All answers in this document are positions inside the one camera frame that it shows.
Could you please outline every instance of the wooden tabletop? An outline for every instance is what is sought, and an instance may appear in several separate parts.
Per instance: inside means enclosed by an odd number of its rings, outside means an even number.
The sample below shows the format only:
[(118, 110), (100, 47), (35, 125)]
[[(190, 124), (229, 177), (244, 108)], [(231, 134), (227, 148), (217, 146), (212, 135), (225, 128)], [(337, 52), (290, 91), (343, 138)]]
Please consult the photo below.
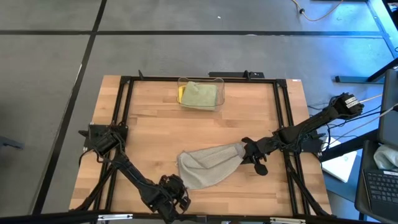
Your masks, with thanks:
[[(120, 76), (104, 77), (98, 95), (93, 122), (109, 124), (118, 92)], [(308, 118), (307, 104), (300, 80), (287, 80), (294, 123)], [(177, 156), (195, 151), (272, 136), (278, 129), (274, 92), (271, 84), (225, 83), (225, 103), (219, 111), (194, 111), (176, 102), (175, 82), (134, 82), (129, 118), (126, 154), (148, 179), (158, 182), (162, 175), (178, 174)], [(126, 97), (125, 87), (122, 102)], [(287, 123), (280, 90), (284, 121)], [(284, 160), (273, 152), (265, 165), (269, 173), (257, 175), (252, 164), (241, 165), (222, 182), (201, 190), (189, 190), (192, 203), (187, 214), (290, 216), (290, 197)], [(331, 213), (320, 164), (312, 154), (301, 154), (305, 184), (322, 208)], [(81, 162), (70, 208), (79, 206), (98, 182), (101, 164), (93, 152)], [(104, 188), (104, 207), (108, 186)], [(302, 201), (296, 186), (298, 210)], [(111, 210), (148, 212), (137, 189), (119, 172)]]

